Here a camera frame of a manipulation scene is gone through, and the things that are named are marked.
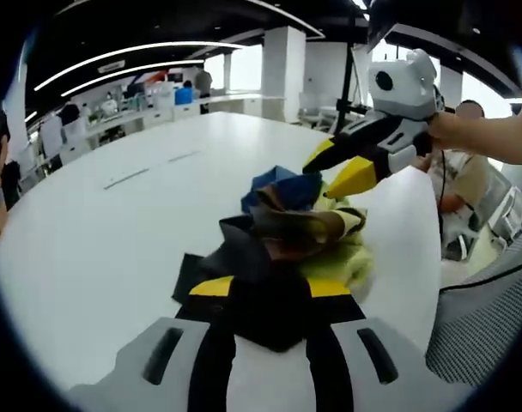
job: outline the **white table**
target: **white table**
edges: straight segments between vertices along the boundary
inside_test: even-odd
[[[218,221],[240,212],[252,177],[274,165],[300,172],[323,139],[211,113],[103,146],[34,187],[0,238],[0,291],[48,376],[68,389],[111,371],[120,348],[176,313],[171,295],[184,253],[205,256],[221,243]],[[375,258],[361,307],[424,351],[440,285],[430,180],[410,168],[351,201],[368,207],[364,234]]]

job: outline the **ceiling light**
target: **ceiling light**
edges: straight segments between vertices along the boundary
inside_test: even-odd
[[[522,97],[516,97],[513,99],[505,99],[510,105],[522,105]]]
[[[366,7],[366,4],[364,4],[364,2],[362,0],[352,0],[352,2],[354,4],[356,4],[356,6],[360,9],[360,10],[366,10],[367,7]]]
[[[28,115],[28,117],[24,119],[24,123],[27,123],[28,120],[32,119],[32,118],[33,118],[35,115],[37,115],[37,114],[38,114],[38,112],[32,112],[32,113],[30,113],[30,114]]]
[[[74,64],[73,66],[70,66],[69,68],[64,69],[63,71],[59,71],[56,75],[51,76],[46,81],[40,83],[38,86],[36,86],[34,88],[34,91],[37,92],[44,86],[48,85],[49,83],[53,82],[54,80],[57,80],[59,77],[66,75],[67,73],[71,72],[72,70],[79,69],[80,67],[85,66],[86,64],[97,62],[103,58],[111,58],[112,56],[117,56],[118,54],[123,54],[123,53],[127,53],[127,52],[136,52],[137,50],[153,49],[156,47],[177,47],[177,46],[213,46],[213,47],[230,47],[233,49],[243,49],[245,47],[244,45],[235,45],[232,43],[221,43],[218,41],[166,41],[164,43],[152,43],[149,45],[134,45],[133,47],[127,47],[125,49],[110,51],[108,53],[101,54],[94,58],[89,58],[88,60],[84,60],[83,62],[80,62],[78,64]]]
[[[280,6],[280,4],[278,4],[278,5],[275,4],[273,6],[272,4],[268,4],[268,3],[262,2],[261,0],[246,0],[246,1],[248,1],[250,3],[253,3],[253,4],[257,4],[257,6],[265,7],[266,9],[269,9],[269,10],[272,10],[272,11],[276,11],[277,13],[279,13],[279,14],[285,16],[285,17],[288,17],[289,19],[291,19],[291,20],[301,24],[303,27],[308,28],[309,30],[311,30],[312,32],[317,34],[321,39],[325,39],[325,37],[326,37],[326,36],[324,36],[322,34],[322,32],[320,32],[319,30],[317,30],[316,28],[314,28],[313,26],[311,26],[307,22],[303,21],[299,17],[296,17],[295,15],[291,15],[287,11],[279,9],[278,7]]]
[[[177,65],[182,65],[182,64],[202,64],[202,63],[203,63],[203,60],[178,60],[178,61],[174,61],[174,62],[146,64],[144,66],[132,67],[131,69],[117,71],[116,73],[111,73],[110,75],[102,76],[97,79],[90,80],[89,82],[85,82],[85,83],[81,84],[80,86],[77,86],[75,88],[72,88],[71,90],[64,92],[63,94],[61,94],[61,97],[66,97],[69,94],[72,94],[75,91],[80,90],[81,88],[86,88],[87,86],[91,86],[92,84],[102,82],[103,80],[110,79],[112,77],[116,77],[116,76],[120,76],[120,75],[124,75],[126,73],[131,73],[133,71],[153,69],[154,67],[177,66]]]

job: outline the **curved ceiling light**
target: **curved ceiling light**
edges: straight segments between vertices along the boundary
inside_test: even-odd
[[[53,75],[46,81],[40,83],[38,86],[36,86],[34,88],[34,91],[37,92],[44,86],[48,85],[49,83],[53,82],[54,80],[57,80],[60,76],[66,75],[67,73],[71,72],[72,70],[76,70],[82,66],[85,66],[86,64],[96,62],[103,58],[111,58],[112,56],[117,56],[118,54],[136,52],[137,50],[153,49],[156,47],[175,47],[175,46],[214,46],[214,47],[230,47],[232,49],[243,49],[245,47],[244,45],[235,45],[232,43],[220,43],[218,41],[166,41],[164,43],[152,43],[149,45],[134,45],[133,47],[126,47],[125,49],[110,51],[108,53],[101,54],[94,58],[89,58],[87,60],[84,60],[83,62],[80,62],[78,64],[74,64],[73,66],[70,66],[69,68],[64,69],[63,71],[59,71],[56,75]]]
[[[311,26],[307,22],[303,21],[299,17],[296,17],[296,16],[288,13],[287,11],[279,9],[278,7],[275,7],[272,4],[268,4],[268,3],[262,2],[261,0],[246,0],[246,1],[250,2],[250,3],[253,3],[253,4],[257,4],[258,6],[261,6],[261,7],[265,7],[266,9],[272,10],[272,11],[274,11],[274,12],[280,14],[280,15],[283,15],[284,17],[288,17],[289,19],[291,19],[291,20],[301,24],[303,27],[308,28],[309,30],[311,30],[320,39],[325,39],[325,37],[326,37],[326,36],[324,36],[324,34],[320,30],[317,30],[316,28],[314,28],[313,26]]]
[[[30,113],[27,118],[24,119],[24,123],[28,123],[28,120],[31,120],[33,119],[34,116],[36,116],[38,114],[38,112],[32,112]]]
[[[117,71],[116,73],[111,73],[110,75],[98,77],[96,79],[90,80],[89,82],[85,82],[85,83],[81,84],[80,86],[76,86],[75,88],[72,88],[71,90],[64,92],[63,94],[61,94],[61,97],[66,97],[69,94],[72,94],[72,93],[80,90],[81,88],[86,88],[87,86],[91,86],[92,84],[102,82],[103,80],[110,79],[111,77],[124,75],[125,73],[131,73],[133,71],[153,69],[154,67],[177,66],[177,65],[181,65],[181,64],[201,64],[201,63],[203,63],[203,60],[178,60],[175,62],[155,63],[155,64],[147,64],[144,66],[132,67],[131,69]]]

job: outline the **black slot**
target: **black slot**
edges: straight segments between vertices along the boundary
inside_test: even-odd
[[[398,142],[398,139],[400,139],[402,136],[404,136],[404,133],[398,133],[396,136],[394,136],[389,142],[387,142],[387,144],[389,146],[392,146],[393,144],[395,144],[396,142]]]
[[[160,384],[166,371],[167,363],[182,336],[183,331],[181,329],[170,328],[156,346],[143,372],[143,378],[152,385]]]
[[[378,374],[379,382],[388,385],[398,378],[398,371],[392,362],[391,356],[379,340],[377,335],[371,329],[360,329],[357,331],[358,336],[364,343],[367,354],[372,360],[375,372]]]

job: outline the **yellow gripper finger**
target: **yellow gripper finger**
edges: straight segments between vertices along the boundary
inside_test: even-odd
[[[336,199],[369,191],[378,184],[373,162],[356,156],[331,182],[325,196]]]

